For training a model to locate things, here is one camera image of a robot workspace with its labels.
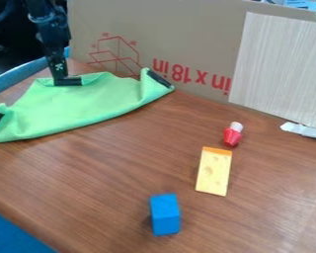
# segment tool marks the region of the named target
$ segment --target wooden table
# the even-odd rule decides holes
[[[232,121],[245,130],[228,196],[198,193],[201,148],[225,148]],[[104,123],[2,143],[0,213],[63,252],[316,253],[316,140],[281,131],[283,122],[176,91]],[[178,195],[182,230],[154,237],[147,200],[166,192]]]

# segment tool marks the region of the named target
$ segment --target green towel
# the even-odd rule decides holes
[[[82,86],[35,80],[12,107],[0,104],[0,142],[36,138],[102,122],[148,104],[174,86],[144,68],[140,81],[109,72],[82,75]]]

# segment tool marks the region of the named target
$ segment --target cardboard box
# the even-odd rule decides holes
[[[315,12],[243,0],[71,0],[71,56],[131,77],[151,67],[226,102],[247,12],[316,22]]]

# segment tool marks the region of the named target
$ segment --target blue cube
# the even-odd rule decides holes
[[[153,234],[156,236],[178,233],[180,211],[175,194],[152,196],[149,199]]]

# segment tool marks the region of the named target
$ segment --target wooden board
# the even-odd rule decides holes
[[[229,101],[316,127],[316,23],[248,13]]]
[[[72,75],[93,71],[69,61]],[[0,94],[13,104],[35,77]],[[195,191],[204,146],[244,125],[228,195]],[[0,143],[0,213],[58,252],[316,253],[316,140],[284,120],[175,91],[125,116]],[[152,235],[147,200],[176,193],[181,233]]]
[[[196,191],[225,197],[231,161],[231,151],[204,147],[197,174]]]

